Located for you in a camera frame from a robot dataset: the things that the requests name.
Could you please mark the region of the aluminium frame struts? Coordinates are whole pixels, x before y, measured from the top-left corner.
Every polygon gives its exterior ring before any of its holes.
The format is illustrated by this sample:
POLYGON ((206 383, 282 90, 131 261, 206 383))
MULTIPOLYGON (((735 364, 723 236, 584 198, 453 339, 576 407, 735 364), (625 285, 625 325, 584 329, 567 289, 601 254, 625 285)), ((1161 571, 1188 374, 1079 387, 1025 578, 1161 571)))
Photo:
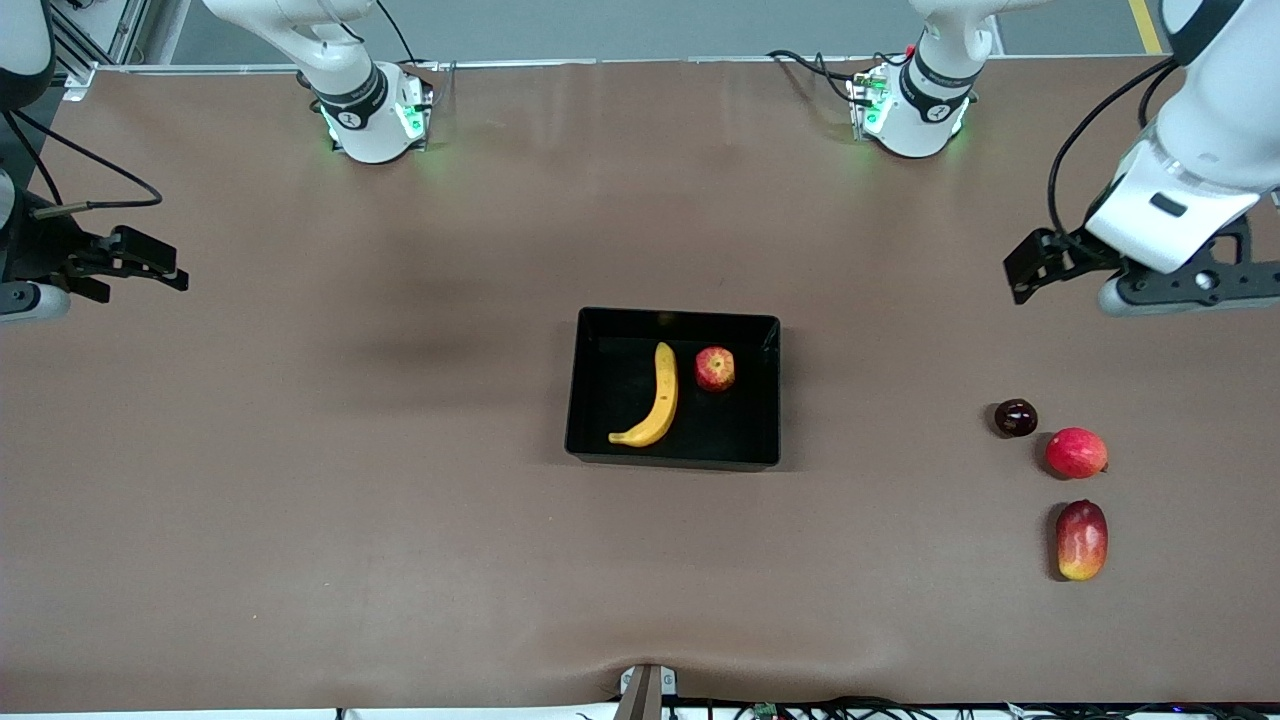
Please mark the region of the aluminium frame struts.
POLYGON ((97 61, 99 68, 128 64, 151 0, 49 0, 49 5, 56 77, 64 83, 64 61, 97 61))

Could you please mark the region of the red yellow mango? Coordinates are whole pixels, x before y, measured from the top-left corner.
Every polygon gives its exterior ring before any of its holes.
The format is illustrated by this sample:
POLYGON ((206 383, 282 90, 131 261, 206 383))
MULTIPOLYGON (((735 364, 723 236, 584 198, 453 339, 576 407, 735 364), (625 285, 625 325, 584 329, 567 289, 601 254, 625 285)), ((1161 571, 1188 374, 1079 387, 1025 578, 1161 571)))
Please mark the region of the red yellow mango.
POLYGON ((1108 525, 1101 506, 1087 498, 1065 505, 1055 523, 1055 542, 1062 579, 1096 578, 1108 557, 1108 525))

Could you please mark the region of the round red peach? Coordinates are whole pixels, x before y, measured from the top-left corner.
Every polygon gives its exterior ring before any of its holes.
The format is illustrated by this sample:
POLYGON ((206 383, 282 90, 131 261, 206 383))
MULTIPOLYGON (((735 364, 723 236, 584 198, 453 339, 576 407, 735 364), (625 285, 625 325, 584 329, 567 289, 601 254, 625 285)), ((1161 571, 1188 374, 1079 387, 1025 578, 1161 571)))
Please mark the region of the round red peach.
POLYGON ((1110 457, 1105 441, 1093 430, 1069 427, 1057 430, 1044 446, 1044 462, 1061 477, 1087 479, 1107 471, 1110 457))

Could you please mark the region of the dark purple plum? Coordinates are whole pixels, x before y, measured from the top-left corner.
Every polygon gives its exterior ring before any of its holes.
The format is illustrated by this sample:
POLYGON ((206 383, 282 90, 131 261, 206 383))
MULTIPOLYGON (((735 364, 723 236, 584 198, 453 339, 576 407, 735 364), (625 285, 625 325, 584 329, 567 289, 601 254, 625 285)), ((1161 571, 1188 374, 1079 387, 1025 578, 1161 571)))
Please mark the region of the dark purple plum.
POLYGON ((992 410, 992 427, 1004 437, 1027 437, 1039 425, 1039 413, 1025 398, 1009 398, 992 410))

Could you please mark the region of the yellow banana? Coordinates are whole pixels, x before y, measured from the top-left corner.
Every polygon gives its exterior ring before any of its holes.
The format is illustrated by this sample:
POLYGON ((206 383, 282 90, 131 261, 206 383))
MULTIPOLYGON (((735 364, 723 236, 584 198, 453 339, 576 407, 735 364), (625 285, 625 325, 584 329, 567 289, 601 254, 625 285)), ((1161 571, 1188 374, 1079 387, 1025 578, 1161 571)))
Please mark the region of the yellow banana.
POLYGON ((637 424, 608 434, 611 445, 645 448, 666 437, 678 406, 678 369, 675 351, 659 342, 654 351, 655 392, 652 407, 637 424))

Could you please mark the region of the metal table edge clamp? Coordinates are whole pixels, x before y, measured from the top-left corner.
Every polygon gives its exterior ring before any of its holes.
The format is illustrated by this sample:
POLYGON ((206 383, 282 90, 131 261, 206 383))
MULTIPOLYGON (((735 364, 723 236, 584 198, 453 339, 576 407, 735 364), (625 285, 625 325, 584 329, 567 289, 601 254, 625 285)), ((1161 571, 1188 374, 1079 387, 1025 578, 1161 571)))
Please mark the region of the metal table edge clamp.
POLYGON ((640 664, 631 666, 620 679, 622 696, 613 720, 678 720, 667 701, 678 696, 677 675, 672 667, 640 664))

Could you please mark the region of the brown table mat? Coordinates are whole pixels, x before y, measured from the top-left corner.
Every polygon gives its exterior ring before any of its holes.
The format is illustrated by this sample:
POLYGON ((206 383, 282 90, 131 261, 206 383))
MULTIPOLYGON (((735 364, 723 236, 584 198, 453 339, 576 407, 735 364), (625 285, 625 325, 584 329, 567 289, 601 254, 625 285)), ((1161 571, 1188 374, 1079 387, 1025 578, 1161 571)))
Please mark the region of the brown table mat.
POLYGON ((1280 309, 1005 283, 1143 65, 996 61, 928 161, 767 61, 465 68, 385 167, 289 74, 102 73, 56 127, 165 200, 81 220, 191 287, 0 329, 0 712, 568 705, 644 661, 742 700, 1280 701, 1280 309), (567 455, 584 306, 777 316, 780 464, 567 455), (1107 471, 1048 468, 1069 427, 1107 471), (1108 557, 1068 582, 1083 498, 1108 557))

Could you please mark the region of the black plastic box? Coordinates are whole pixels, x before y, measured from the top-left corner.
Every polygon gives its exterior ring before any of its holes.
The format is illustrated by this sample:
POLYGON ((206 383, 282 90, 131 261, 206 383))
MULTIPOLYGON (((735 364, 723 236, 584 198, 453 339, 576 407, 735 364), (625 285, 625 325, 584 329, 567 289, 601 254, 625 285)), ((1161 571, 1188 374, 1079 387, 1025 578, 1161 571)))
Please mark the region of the black plastic box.
POLYGON ((781 323, 771 315, 584 307, 579 313, 564 448, 585 462, 759 471, 781 457, 781 323), (666 342, 678 369, 678 406, 663 439, 645 448, 611 445, 648 415, 654 351, 666 342), (708 393, 695 382, 696 354, 723 346, 736 382, 708 393))

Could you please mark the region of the red yellow apple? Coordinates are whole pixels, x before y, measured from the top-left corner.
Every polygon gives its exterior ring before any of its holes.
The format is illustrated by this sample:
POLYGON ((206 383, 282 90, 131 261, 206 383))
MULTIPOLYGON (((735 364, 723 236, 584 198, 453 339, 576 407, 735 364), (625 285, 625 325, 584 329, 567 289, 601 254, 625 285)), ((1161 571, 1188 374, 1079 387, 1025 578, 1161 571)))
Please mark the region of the red yellow apple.
POLYGON ((733 354, 723 346, 701 348, 694 363, 694 375, 698 387, 708 393, 721 393, 736 382, 733 354))

